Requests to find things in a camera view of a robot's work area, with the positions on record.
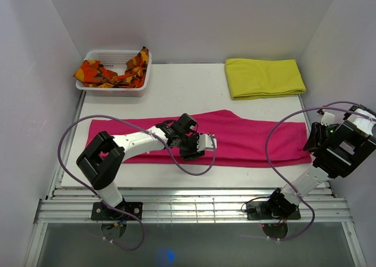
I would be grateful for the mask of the pink trousers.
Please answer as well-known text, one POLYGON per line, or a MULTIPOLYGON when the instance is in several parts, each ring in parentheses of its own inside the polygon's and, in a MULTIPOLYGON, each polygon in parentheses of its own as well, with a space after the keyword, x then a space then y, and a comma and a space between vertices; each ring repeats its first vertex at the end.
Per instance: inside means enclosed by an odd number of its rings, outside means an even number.
POLYGON ((180 164, 268 168, 267 159, 274 166, 291 166, 311 162, 309 152, 303 151, 307 142, 303 122, 256 121, 237 116, 229 110, 194 114, 201 133, 214 134, 217 151, 208 151, 195 161, 183 161, 177 148, 172 154, 153 151, 128 159, 128 163, 180 164))

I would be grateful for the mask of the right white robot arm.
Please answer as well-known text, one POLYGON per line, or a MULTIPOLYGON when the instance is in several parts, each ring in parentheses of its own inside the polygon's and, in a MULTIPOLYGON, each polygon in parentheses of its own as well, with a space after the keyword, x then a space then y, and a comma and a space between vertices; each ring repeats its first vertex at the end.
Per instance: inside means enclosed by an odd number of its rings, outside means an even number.
POLYGON ((264 205, 269 217, 287 219, 312 190, 339 176, 347 177, 375 151, 375 111, 352 104, 337 123, 334 112, 339 110, 335 102, 315 108, 321 121, 312 124, 303 147, 313 155, 313 162, 296 180, 286 181, 271 194, 264 205))

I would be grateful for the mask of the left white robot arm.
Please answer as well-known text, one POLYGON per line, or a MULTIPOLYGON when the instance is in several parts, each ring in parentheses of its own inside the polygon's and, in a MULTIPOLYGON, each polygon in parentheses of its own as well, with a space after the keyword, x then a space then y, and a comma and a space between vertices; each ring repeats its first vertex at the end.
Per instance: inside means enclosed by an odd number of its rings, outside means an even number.
POLYGON ((215 140, 194 130, 197 121, 188 114, 177 120, 167 120, 148 130, 126 135, 99 132, 80 154, 76 164, 90 182, 100 199, 105 201, 104 212, 110 219, 119 219, 125 209, 115 177, 120 165, 135 156, 167 147, 177 148, 184 161, 195 160, 212 151, 215 140))

